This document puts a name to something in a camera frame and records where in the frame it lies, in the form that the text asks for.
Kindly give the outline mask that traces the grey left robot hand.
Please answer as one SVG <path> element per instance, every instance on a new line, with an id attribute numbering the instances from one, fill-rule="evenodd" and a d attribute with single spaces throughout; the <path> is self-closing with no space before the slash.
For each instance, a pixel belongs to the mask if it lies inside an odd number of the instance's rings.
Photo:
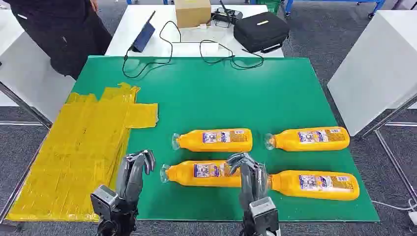
<path id="1" fill-rule="evenodd" d="M 155 157 L 150 149 L 127 154 L 121 160 L 116 182 L 119 198 L 136 206 L 143 189 L 143 174 L 149 175 L 154 167 Z"/>

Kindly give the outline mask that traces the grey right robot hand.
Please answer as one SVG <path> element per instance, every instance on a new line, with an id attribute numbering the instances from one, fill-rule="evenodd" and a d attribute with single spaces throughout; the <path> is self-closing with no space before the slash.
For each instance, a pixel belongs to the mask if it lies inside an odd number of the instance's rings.
<path id="1" fill-rule="evenodd" d="M 244 211 L 249 210 L 251 202 L 260 200 L 268 193 L 268 174 L 265 164 L 255 161 L 247 152 L 235 153 L 229 156 L 226 163 L 230 173 L 240 171 L 241 193 L 239 202 Z"/>

